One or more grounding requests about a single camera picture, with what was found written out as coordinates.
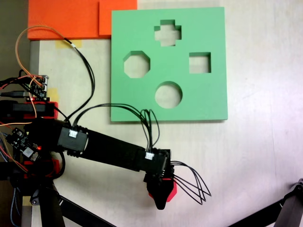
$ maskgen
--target orange foam board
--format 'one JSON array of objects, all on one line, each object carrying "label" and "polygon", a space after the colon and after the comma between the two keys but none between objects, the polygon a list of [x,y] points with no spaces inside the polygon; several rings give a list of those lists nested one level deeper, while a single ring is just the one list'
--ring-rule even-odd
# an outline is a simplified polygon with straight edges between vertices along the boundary
[{"label": "orange foam board", "polygon": [[[128,9],[137,9],[137,0],[29,0],[28,26],[50,26],[68,39],[110,38],[111,11]],[[33,28],[27,37],[61,39],[46,28]]]},{"label": "orange foam board", "polygon": [[[69,39],[99,36],[99,0],[29,0],[28,26],[47,25]],[[28,31],[31,40],[60,39],[44,28]]]},{"label": "orange foam board", "polygon": [[99,3],[99,36],[109,39],[112,34],[113,10],[136,10],[137,0],[100,0]]}]

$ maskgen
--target wire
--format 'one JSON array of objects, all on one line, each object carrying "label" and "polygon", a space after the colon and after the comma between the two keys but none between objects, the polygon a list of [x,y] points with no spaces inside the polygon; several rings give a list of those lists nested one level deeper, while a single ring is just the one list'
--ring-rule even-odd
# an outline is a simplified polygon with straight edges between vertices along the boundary
[{"label": "wire", "polygon": [[13,200],[12,200],[11,206],[10,206],[10,221],[14,227],[20,227],[20,226],[16,225],[13,220],[13,209],[14,209],[15,197],[16,197],[16,189],[14,188]]},{"label": "wire", "polygon": [[0,132],[1,135],[3,136],[8,136],[8,134],[4,133],[4,132]]},{"label": "wire", "polygon": [[[29,83],[29,88],[31,87],[32,82],[34,81],[34,79],[35,79],[35,78],[32,78],[32,80],[30,81],[30,83]],[[30,101],[31,101],[31,103],[32,103],[32,105],[33,105],[33,109],[34,109],[34,112],[35,112],[35,118],[37,118],[37,111],[36,111],[34,102],[33,102],[33,100],[32,100],[32,97],[31,97],[30,93],[28,93],[28,95],[29,95]],[[32,122],[24,122],[24,123],[17,122],[17,123],[1,124],[0,126],[7,126],[7,125],[12,125],[12,124],[31,124],[31,123],[32,123]]]},{"label": "wire", "polygon": [[90,78],[90,82],[91,82],[91,94],[89,96],[89,98],[78,108],[76,109],[74,112],[72,112],[67,118],[70,119],[74,114],[76,114],[80,109],[82,109],[84,106],[86,106],[86,104],[92,99],[94,92],[95,92],[95,75],[94,72],[89,64],[89,62],[86,60],[86,58],[83,56],[83,54],[73,45],[73,43],[68,40],[67,38],[64,38],[65,41],[67,41],[79,54],[79,56],[81,57],[81,59],[83,60],[85,67],[89,73],[89,78]]},{"label": "wire", "polygon": [[64,157],[64,154],[63,154],[63,152],[62,151],[59,151],[59,154],[60,154],[60,156],[61,156],[61,158],[62,158],[62,167],[61,167],[61,170],[60,170],[60,172],[58,173],[58,175],[57,176],[55,176],[53,179],[57,179],[57,178],[59,178],[60,176],[62,176],[63,175],[63,173],[64,173],[64,171],[65,171],[65,157]]},{"label": "wire", "polygon": [[[3,122],[0,122],[0,124],[4,124]],[[6,127],[13,129],[12,127],[10,127],[9,125],[5,125]]]},{"label": "wire", "polygon": [[0,142],[2,142],[2,144],[4,144],[5,149],[6,149],[6,151],[8,152],[8,154],[4,151],[4,148],[3,148],[2,146],[0,146],[1,152],[2,152],[4,155],[6,155],[9,159],[13,160],[13,162],[15,162],[15,163],[17,164],[17,166],[18,166],[20,169],[22,169],[24,172],[27,173],[27,172],[28,172],[28,169],[27,169],[25,166],[21,165],[19,162],[17,162],[17,161],[13,158],[13,156],[12,156],[11,153],[9,152],[8,146],[6,145],[6,142],[5,142],[3,133],[2,133],[1,135],[2,135],[3,140],[0,138]]},{"label": "wire", "polygon": [[7,78],[5,80],[0,81],[0,86],[2,89],[4,89],[9,84],[20,84],[20,83],[23,83],[23,81],[26,81],[28,78],[30,78],[29,75],[25,75],[22,78],[21,78],[21,76],[19,76],[17,78],[16,77]]},{"label": "wire", "polygon": [[12,81],[4,84],[2,87],[0,87],[0,90],[4,89],[6,86],[8,86],[9,84],[11,84],[11,83],[13,83],[15,81],[18,81],[18,80],[24,79],[24,78],[28,78],[28,77],[33,77],[33,79],[35,79],[35,78],[41,78],[41,76],[37,76],[37,75],[25,75],[25,76],[22,76],[22,77],[17,77],[17,78],[14,78]]},{"label": "wire", "polygon": [[[91,109],[94,109],[94,108],[97,108],[97,107],[117,107],[117,108],[122,108],[122,109],[126,109],[128,111],[130,111],[131,113],[133,113],[135,116],[137,116],[140,121],[141,121],[141,124],[143,126],[143,131],[144,131],[144,134],[146,136],[146,139],[147,139],[147,149],[146,151],[148,152],[152,152],[152,147],[153,147],[153,143],[152,143],[152,120],[151,120],[151,114],[150,114],[150,110],[141,110],[141,111],[138,111],[136,108],[134,108],[133,106],[131,105],[127,105],[127,104],[111,104],[111,103],[107,103],[107,104],[99,104],[99,105],[96,105],[96,106],[92,106],[90,108],[87,108],[86,110],[83,110],[77,117],[76,119],[74,120],[74,123],[73,123],[73,126],[72,126],[72,129],[73,130],[77,130],[77,125],[78,125],[78,122],[80,120],[80,118],[89,110]],[[157,118],[155,118],[156,122],[157,122],[157,125],[158,125],[158,131],[160,133],[160,128],[159,128],[159,123],[157,121]]]},{"label": "wire", "polygon": [[[34,79],[35,79],[35,78],[33,78],[33,79],[30,81],[30,83],[29,83],[29,89],[31,88],[31,85],[32,85]],[[37,118],[37,111],[36,111],[36,108],[35,108],[35,105],[34,105],[32,96],[31,96],[30,93],[28,93],[28,95],[29,95],[29,99],[30,99],[30,101],[31,101],[31,103],[32,103],[32,105],[33,105],[33,109],[34,109],[34,112],[35,112],[35,118]]]},{"label": "wire", "polygon": [[158,127],[158,137],[157,137],[156,141],[155,141],[154,144],[153,144],[153,146],[155,146],[155,144],[156,144],[156,143],[159,141],[159,139],[160,139],[160,127],[159,127],[159,123],[158,123],[158,120],[157,120],[157,118],[156,118],[156,115],[155,115],[154,111],[153,111],[153,110],[150,110],[150,112],[152,113],[153,117],[155,118],[155,121],[156,121],[157,127]]},{"label": "wire", "polygon": [[[18,54],[18,46],[19,46],[19,41],[21,39],[21,37],[23,36],[23,34],[29,30],[29,29],[32,29],[32,28],[47,28],[47,29],[50,29],[50,30],[53,30],[55,33],[57,33],[59,36],[61,36],[63,39],[64,39],[64,36],[58,32],[56,29],[52,28],[52,27],[49,27],[49,26],[44,26],[44,25],[35,25],[35,26],[30,26],[26,29],[24,29],[20,35],[18,36],[17,38],[17,41],[16,41],[16,45],[15,45],[15,54],[16,54],[16,59],[17,59],[17,62],[19,64],[19,66],[24,70],[24,72],[27,74],[27,75],[31,75],[31,73],[22,65],[21,61],[20,61],[20,58],[19,58],[19,54]],[[35,83],[40,85],[41,86],[41,83],[39,83],[38,81],[36,81],[34,79]]]},{"label": "wire", "polygon": [[9,162],[9,161],[7,160],[7,158],[4,156],[4,154],[3,154],[1,151],[0,151],[0,155],[2,156],[2,158],[3,158],[3,160],[4,160],[5,162]]},{"label": "wire", "polygon": [[22,164],[20,164],[19,162],[17,162],[16,160],[14,160],[10,155],[8,155],[8,154],[4,151],[4,149],[3,149],[2,146],[0,146],[0,150],[1,150],[1,152],[2,152],[3,154],[5,154],[9,159],[13,160],[19,167],[21,167],[21,169],[22,169],[23,171],[28,172],[28,169],[27,169],[25,166],[23,166]]},{"label": "wire", "polygon": [[[45,104],[49,105],[49,103],[47,101],[45,101],[39,94],[37,94],[35,91],[31,90],[26,84],[19,84],[21,87],[23,87],[26,91],[32,93],[33,95],[35,95],[40,101],[44,102]],[[59,110],[56,106],[53,106],[53,108],[58,111],[59,113],[62,114],[63,117],[65,117],[65,121],[69,124],[69,126],[71,127],[71,122],[67,119],[67,116],[62,113],[61,110]]]},{"label": "wire", "polygon": [[[18,54],[18,45],[19,45],[19,41],[20,41],[20,38],[22,37],[22,35],[29,29],[32,29],[32,28],[47,28],[47,29],[50,29],[52,31],[54,31],[55,33],[57,33],[62,39],[64,39],[65,41],[67,41],[75,50],[76,52],[79,54],[79,56],[82,58],[88,72],[89,72],[89,78],[90,78],[90,81],[91,81],[91,95],[89,96],[89,98],[78,108],[76,109],[74,112],[72,112],[68,117],[67,119],[69,120],[75,113],[77,113],[80,109],[82,109],[93,97],[94,95],[94,92],[95,92],[95,75],[94,75],[94,72],[90,66],[90,64],[88,63],[88,61],[86,60],[86,58],[84,57],[84,55],[76,48],[76,46],[70,41],[68,40],[67,38],[65,38],[59,31],[57,31],[56,29],[52,28],[52,27],[49,27],[49,26],[44,26],[44,25],[35,25],[35,26],[30,26],[26,29],[24,29],[20,35],[18,36],[18,39],[16,41],[16,46],[15,46],[15,54],[16,54],[16,59],[18,61],[18,64],[19,66],[24,70],[24,72],[28,75],[31,75],[31,73],[22,65],[21,61],[20,61],[20,58],[19,58],[19,54]],[[35,83],[40,85],[41,86],[41,83],[39,83],[38,81],[36,81],[34,79]]]},{"label": "wire", "polygon": [[[179,162],[179,161],[171,161],[170,162],[171,166],[185,166],[185,167],[188,167],[194,177],[195,177],[195,181],[196,181],[196,186],[193,185],[192,183],[184,180],[183,178],[177,176],[177,175],[173,175],[174,177],[174,181],[176,182],[176,184],[188,195],[190,196],[193,200],[195,200],[197,203],[199,203],[200,205],[203,204],[203,202],[206,202],[206,198],[205,198],[205,195],[208,195],[208,196],[212,196],[207,185],[205,184],[204,180],[202,179],[202,177],[200,176],[200,174],[192,167],[186,165],[185,163],[183,162]],[[201,182],[203,183],[204,187],[206,188],[206,191],[203,190],[203,187],[202,187],[202,184]],[[189,188],[189,186],[187,186],[186,184],[194,187],[195,189],[198,190],[198,193],[196,193],[195,191],[193,191],[191,188]],[[190,192],[192,192],[195,196],[198,197],[199,200],[197,200],[196,198],[194,198],[184,187],[182,187],[181,185],[183,185],[185,188],[187,188]]]},{"label": "wire", "polygon": [[16,194],[16,196],[15,196],[15,207],[16,207],[18,215],[21,216],[21,213],[20,213],[20,211],[18,209],[17,197],[18,197],[18,195]]}]

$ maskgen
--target octagonal hole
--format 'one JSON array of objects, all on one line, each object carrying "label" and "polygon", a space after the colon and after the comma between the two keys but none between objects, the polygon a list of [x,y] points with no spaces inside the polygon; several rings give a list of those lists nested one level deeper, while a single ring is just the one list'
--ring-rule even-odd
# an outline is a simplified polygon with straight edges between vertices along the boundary
[{"label": "octagonal hole", "polygon": [[124,58],[124,72],[130,78],[143,78],[151,69],[151,60],[143,51],[130,51]]},{"label": "octagonal hole", "polygon": [[159,106],[171,109],[178,106],[182,100],[182,89],[175,82],[167,81],[159,85],[155,99]]}]

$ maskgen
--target square hole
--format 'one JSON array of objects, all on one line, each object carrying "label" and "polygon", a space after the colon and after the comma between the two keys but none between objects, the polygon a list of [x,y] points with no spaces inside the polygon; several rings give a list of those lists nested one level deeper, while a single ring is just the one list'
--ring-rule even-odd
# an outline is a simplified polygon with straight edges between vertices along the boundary
[{"label": "square hole", "polygon": [[211,73],[211,54],[210,52],[189,53],[189,73]]}]

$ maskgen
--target circular hole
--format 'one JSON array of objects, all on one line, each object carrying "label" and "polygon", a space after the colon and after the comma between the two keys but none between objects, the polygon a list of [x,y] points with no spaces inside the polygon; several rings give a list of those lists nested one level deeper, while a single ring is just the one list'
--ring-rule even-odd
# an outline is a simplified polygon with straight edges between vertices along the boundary
[{"label": "circular hole", "polygon": [[182,100],[182,90],[180,86],[174,82],[168,81],[160,84],[156,91],[156,102],[159,106],[171,109],[179,105]]}]

